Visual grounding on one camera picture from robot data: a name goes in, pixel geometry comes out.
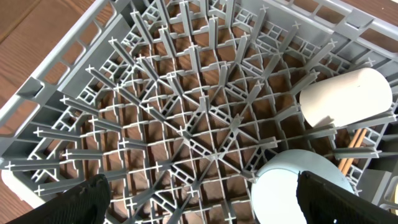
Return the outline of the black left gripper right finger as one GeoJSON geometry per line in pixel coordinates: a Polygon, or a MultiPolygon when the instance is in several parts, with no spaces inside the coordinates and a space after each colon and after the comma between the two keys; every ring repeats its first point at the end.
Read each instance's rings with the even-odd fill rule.
{"type": "Polygon", "coordinates": [[[298,175],[296,198],[307,223],[397,224],[397,215],[307,170],[298,175]]]}

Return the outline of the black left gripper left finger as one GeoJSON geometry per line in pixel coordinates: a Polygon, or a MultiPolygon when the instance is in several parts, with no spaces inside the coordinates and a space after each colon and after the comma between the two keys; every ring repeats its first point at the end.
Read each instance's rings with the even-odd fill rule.
{"type": "Polygon", "coordinates": [[[7,224],[102,224],[110,200],[109,182],[97,174],[7,224]]]}

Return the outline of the wooden chopsticks pair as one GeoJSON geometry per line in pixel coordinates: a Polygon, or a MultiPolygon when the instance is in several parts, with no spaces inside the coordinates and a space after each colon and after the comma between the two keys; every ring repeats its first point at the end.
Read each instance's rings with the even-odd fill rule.
{"type": "MultiPolygon", "coordinates": [[[[348,149],[356,149],[361,147],[364,138],[366,136],[367,129],[358,129],[351,142],[348,145],[348,149]]],[[[354,158],[352,156],[352,152],[347,152],[346,154],[343,155],[342,159],[340,160],[340,163],[338,164],[338,169],[341,171],[341,173],[346,176],[348,174],[349,168],[351,167],[352,163],[354,161],[354,158]]]]}

